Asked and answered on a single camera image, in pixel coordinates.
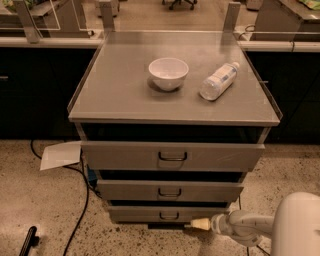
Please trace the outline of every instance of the table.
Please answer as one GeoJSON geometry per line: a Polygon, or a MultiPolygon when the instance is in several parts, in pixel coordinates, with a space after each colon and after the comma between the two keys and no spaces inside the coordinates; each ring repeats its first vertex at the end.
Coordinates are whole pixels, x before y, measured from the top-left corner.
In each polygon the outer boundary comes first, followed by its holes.
{"type": "Polygon", "coordinates": [[[110,32],[70,109],[115,222],[181,224],[227,211],[279,124],[234,37],[220,32],[110,32]],[[148,65],[161,57],[189,65],[182,88],[152,84],[148,65]],[[233,85],[214,102],[201,98],[202,81],[233,61],[233,85]]]}

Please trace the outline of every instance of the black cabinet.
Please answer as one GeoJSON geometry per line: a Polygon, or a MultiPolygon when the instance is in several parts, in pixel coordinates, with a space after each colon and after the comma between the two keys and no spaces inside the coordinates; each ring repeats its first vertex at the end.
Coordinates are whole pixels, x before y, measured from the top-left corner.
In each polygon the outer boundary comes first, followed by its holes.
{"type": "Polygon", "coordinates": [[[320,53],[247,55],[283,113],[267,141],[320,143],[320,53]]]}
{"type": "Polygon", "coordinates": [[[77,137],[67,105],[94,52],[0,47],[0,138],[77,137]]]}

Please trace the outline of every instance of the top drawer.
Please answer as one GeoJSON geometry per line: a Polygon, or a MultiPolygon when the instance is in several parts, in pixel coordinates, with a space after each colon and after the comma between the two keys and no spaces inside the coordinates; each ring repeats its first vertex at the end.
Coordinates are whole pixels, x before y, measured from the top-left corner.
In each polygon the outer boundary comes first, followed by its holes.
{"type": "Polygon", "coordinates": [[[262,144],[83,141],[82,150],[95,170],[252,170],[262,144]]]}

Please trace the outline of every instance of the bottom drawer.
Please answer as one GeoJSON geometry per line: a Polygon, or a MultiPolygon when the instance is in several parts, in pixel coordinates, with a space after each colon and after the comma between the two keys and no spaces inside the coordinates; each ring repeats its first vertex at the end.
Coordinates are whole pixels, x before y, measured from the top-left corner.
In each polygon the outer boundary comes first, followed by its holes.
{"type": "Polygon", "coordinates": [[[137,223],[190,223],[197,218],[211,218],[215,214],[226,213],[226,208],[204,207],[144,207],[109,206],[110,218],[114,222],[137,223]]]}

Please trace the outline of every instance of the floor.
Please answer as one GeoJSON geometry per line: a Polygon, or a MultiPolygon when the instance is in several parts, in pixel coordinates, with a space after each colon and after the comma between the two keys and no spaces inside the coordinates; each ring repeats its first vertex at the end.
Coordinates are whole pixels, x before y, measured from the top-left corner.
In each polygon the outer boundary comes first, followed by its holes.
{"type": "MultiPolygon", "coordinates": [[[[185,4],[169,11],[161,0],[128,0],[121,2],[115,23],[117,29],[132,30],[221,30],[226,6],[227,1],[202,0],[194,11],[185,4]],[[153,16],[155,9],[158,16],[153,16]]],[[[244,5],[241,12],[246,13],[244,5]]],[[[255,13],[244,16],[238,22],[254,22],[255,13]]],[[[99,19],[92,22],[99,26],[99,19]]],[[[86,186],[82,176],[70,169],[39,171],[40,159],[35,154],[59,142],[36,140],[32,151],[28,140],[0,141],[0,255],[18,255],[31,226],[37,227],[40,243],[29,255],[63,255],[85,205],[86,186]]],[[[274,215],[281,199],[292,192],[320,195],[320,145],[267,144],[244,186],[242,209],[262,215],[274,215]]],[[[230,210],[234,209],[239,209],[239,201],[231,205],[230,210]]],[[[264,238],[261,247],[270,252],[271,241],[264,238]]],[[[249,253],[265,255],[256,247],[249,253]]],[[[66,255],[245,256],[247,249],[210,231],[114,224],[105,203],[90,191],[87,211],[66,255]]]]}

